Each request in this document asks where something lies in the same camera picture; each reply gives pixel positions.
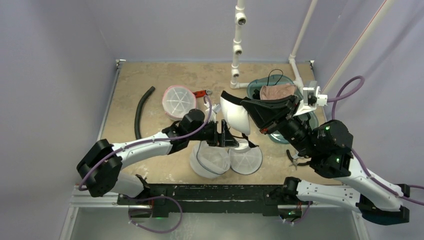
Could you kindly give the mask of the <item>pink bra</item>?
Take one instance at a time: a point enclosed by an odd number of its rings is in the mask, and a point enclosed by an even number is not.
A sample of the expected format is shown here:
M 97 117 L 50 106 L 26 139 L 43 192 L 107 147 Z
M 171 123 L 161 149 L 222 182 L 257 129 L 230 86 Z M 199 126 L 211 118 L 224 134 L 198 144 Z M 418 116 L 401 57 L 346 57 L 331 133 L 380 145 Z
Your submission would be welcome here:
M 295 94 L 297 86 L 294 84 L 277 84 L 277 85 L 264 85 L 259 91 L 260 100 L 278 100 L 283 99 Z

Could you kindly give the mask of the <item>white bra with black straps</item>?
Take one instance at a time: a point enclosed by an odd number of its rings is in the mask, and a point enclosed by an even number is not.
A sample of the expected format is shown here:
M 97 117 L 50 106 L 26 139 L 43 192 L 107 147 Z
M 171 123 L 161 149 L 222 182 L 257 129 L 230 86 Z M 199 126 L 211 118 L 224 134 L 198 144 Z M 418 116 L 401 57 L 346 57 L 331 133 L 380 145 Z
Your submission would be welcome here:
M 241 133 L 241 138 L 247 140 L 250 148 L 257 148 L 258 145 L 249 140 L 248 135 L 251 133 L 249 114 L 242 106 L 242 101 L 249 101 L 248 97 L 240 98 L 229 94 L 223 90 L 220 95 L 220 105 L 223 117 L 228 125 Z

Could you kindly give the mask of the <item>blue-trimmed white mesh laundry bag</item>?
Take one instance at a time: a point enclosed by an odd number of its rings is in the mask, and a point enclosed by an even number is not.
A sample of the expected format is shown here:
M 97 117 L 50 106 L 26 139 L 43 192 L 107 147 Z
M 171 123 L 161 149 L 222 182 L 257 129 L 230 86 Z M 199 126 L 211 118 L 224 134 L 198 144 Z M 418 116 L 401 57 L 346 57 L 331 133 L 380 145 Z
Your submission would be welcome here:
M 263 163 L 263 153 L 258 146 L 249 146 L 246 139 L 239 139 L 238 147 L 210 146 L 206 141 L 196 144 L 190 153 L 189 164 L 199 176 L 215 179 L 228 170 L 240 175 L 251 175 Z

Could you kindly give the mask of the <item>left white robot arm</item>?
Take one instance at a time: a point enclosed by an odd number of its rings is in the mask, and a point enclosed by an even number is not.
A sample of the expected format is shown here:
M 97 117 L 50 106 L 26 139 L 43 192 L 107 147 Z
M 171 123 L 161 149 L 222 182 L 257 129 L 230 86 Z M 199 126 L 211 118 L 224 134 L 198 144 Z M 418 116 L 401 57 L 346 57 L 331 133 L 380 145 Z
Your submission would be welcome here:
M 88 191 L 94 198 L 107 193 L 123 194 L 142 205 L 149 199 L 148 183 L 141 176 L 128 175 L 122 169 L 152 157 L 179 152 L 190 141 L 219 148 L 239 146 L 226 121 L 220 124 L 222 131 L 218 132 L 218 122 L 206 119 L 199 109 L 191 109 L 182 120 L 150 137 L 124 143 L 98 140 L 76 166 L 82 178 L 79 190 Z

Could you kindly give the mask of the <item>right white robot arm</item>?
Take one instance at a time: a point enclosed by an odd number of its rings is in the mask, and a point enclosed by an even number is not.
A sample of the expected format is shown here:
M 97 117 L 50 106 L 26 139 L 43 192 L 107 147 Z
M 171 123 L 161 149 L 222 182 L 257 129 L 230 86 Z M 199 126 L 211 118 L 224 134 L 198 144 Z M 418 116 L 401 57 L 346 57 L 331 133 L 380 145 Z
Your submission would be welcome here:
M 341 121 L 330 120 L 311 128 L 300 116 L 314 107 L 305 106 L 296 96 L 277 100 L 243 98 L 240 103 L 262 134 L 279 132 L 300 157 L 308 160 L 316 174 L 341 182 L 340 186 L 330 186 L 287 177 L 278 194 L 284 202 L 344 207 L 383 226 L 409 222 L 410 211 L 402 203 L 402 197 L 409 196 L 409 186 L 389 183 L 372 174 L 354 156 L 353 135 Z

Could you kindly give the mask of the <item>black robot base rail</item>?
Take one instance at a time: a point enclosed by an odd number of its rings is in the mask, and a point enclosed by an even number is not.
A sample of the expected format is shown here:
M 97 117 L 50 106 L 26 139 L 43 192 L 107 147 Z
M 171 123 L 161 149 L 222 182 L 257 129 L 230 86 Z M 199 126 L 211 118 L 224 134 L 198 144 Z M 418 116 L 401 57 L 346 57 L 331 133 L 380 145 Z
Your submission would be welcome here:
M 170 213 L 261 214 L 278 216 L 284 207 L 306 208 L 294 192 L 294 183 L 282 184 L 167 184 L 149 183 L 137 197 L 118 195 L 118 205 L 145 206 L 154 218 Z

